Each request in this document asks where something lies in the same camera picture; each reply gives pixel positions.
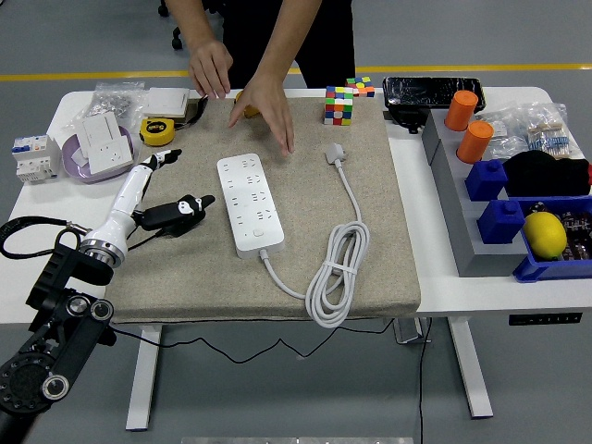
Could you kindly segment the person's left hand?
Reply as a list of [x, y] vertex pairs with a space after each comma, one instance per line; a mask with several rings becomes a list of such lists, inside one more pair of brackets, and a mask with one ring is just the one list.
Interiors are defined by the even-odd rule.
[[232, 128], [247, 106], [259, 110], [284, 156], [294, 152], [294, 128], [283, 79], [276, 73], [257, 70], [233, 106], [228, 126]]

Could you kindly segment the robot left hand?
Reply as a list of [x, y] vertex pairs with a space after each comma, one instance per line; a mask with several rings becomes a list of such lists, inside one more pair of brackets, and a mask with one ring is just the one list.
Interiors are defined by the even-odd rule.
[[180, 149], [165, 150], [135, 166], [120, 188], [106, 221], [85, 235], [80, 251], [88, 255], [107, 255], [120, 264], [129, 250], [128, 236], [136, 227], [153, 231], [203, 220], [205, 209], [216, 200], [212, 195], [195, 198], [188, 194], [173, 203], [146, 210], [140, 208], [152, 174], [160, 167], [176, 162], [180, 154]]

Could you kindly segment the person's right hand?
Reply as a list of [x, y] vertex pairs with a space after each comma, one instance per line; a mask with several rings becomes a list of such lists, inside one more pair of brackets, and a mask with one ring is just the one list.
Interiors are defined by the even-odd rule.
[[197, 93], [210, 98], [225, 98], [230, 92], [228, 70], [233, 60], [226, 46], [207, 38], [189, 45], [189, 75]]

